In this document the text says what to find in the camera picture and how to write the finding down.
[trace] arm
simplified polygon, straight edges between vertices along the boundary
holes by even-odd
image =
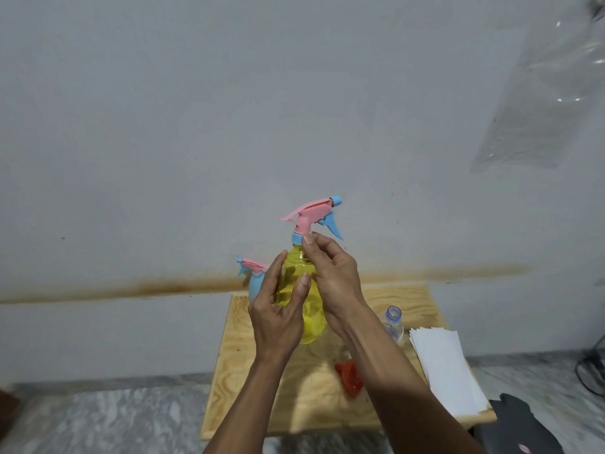
[[[395,454],[485,454],[440,404],[361,292],[355,260],[332,239],[303,237],[330,327],[351,352]]]
[[[248,306],[254,328],[256,358],[246,382],[212,437],[206,454],[261,453],[279,380],[303,337],[303,303],[311,277],[301,276],[287,306],[275,304],[275,288],[286,252],[281,252],[262,281],[258,296]]]

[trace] fingernail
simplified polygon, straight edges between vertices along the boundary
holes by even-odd
[[[311,274],[305,272],[303,275],[301,275],[301,283],[306,287],[311,285]]]

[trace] blue trigger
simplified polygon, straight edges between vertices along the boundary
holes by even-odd
[[[324,218],[318,220],[317,223],[322,226],[327,226],[334,236],[338,237],[340,240],[344,240],[338,231],[336,221],[334,221],[334,212],[328,213]]]

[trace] plastic bag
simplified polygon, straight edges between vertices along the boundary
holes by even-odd
[[[605,19],[585,3],[543,13],[474,160],[556,167],[605,81]]]

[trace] spray nozzle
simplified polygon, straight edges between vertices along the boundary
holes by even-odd
[[[268,265],[264,265],[259,263],[258,261],[254,261],[253,259],[247,258],[238,258],[237,262],[241,264],[241,269],[239,270],[238,275],[244,274],[246,269],[252,269],[252,273],[258,275],[262,272],[263,269],[267,269]]]
[[[332,196],[326,199],[309,202],[308,204],[294,210],[287,217],[281,218],[282,221],[292,221],[297,227],[292,234],[292,243],[301,244],[301,236],[311,232],[311,224],[318,223],[322,226],[327,226],[334,236],[343,240],[338,231],[336,221],[334,221],[333,208],[342,204],[343,200],[340,196]],[[294,215],[298,214],[296,221],[292,220]]]

